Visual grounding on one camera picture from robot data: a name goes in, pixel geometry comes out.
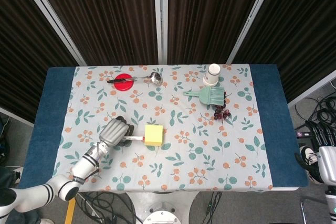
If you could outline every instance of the spoon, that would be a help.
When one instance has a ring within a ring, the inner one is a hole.
[[[149,76],[145,77],[133,77],[128,79],[114,79],[107,81],[108,83],[119,83],[119,82],[126,82],[126,81],[136,81],[139,79],[150,79],[156,86],[161,86],[163,79],[158,72],[152,72]]]

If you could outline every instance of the yellow sponge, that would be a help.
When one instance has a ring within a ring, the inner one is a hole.
[[[145,126],[145,145],[161,146],[162,145],[162,125],[150,125]]]

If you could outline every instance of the floor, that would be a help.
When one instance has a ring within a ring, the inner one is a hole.
[[[334,91],[335,89],[327,84],[309,97],[324,97]],[[315,102],[308,99],[304,99],[297,104],[297,109],[304,118],[309,117],[314,107]],[[304,123],[296,115],[294,107],[290,108],[290,115],[294,127],[298,127]],[[11,153],[5,165],[24,165],[32,130],[30,126],[14,119],[12,120],[7,132],[7,138],[11,145]],[[303,223],[299,208],[300,197],[312,196],[324,199],[325,189],[325,185],[310,184],[308,187],[299,188],[296,191],[270,191],[262,194],[225,192],[214,215],[213,224],[246,222],[250,224],[276,222]],[[190,211],[190,223],[202,223],[210,196],[211,193],[208,192],[201,192],[196,196]],[[125,216],[129,214],[125,208],[119,206],[117,209]],[[67,203],[58,198],[48,206],[39,209],[42,217],[52,219],[55,224],[64,223],[66,211]],[[306,204],[306,211],[309,224],[330,223],[329,213],[325,205],[309,201]],[[90,220],[76,207],[72,223],[95,222]]]

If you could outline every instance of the dark curtain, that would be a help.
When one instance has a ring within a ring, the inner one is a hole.
[[[33,0],[0,3],[0,107],[33,123],[48,68],[77,63]]]
[[[169,0],[168,63],[225,63],[255,0]]]
[[[154,0],[49,0],[88,65],[157,64]]]
[[[336,0],[265,0],[234,63],[277,64],[290,102],[336,69]]]

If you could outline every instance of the blue table edge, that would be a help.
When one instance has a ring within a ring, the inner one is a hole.
[[[75,69],[61,67],[48,70],[19,188],[37,186],[52,177]],[[278,69],[276,65],[250,65],[250,69],[272,185],[307,186],[305,171],[294,158],[299,146]]]

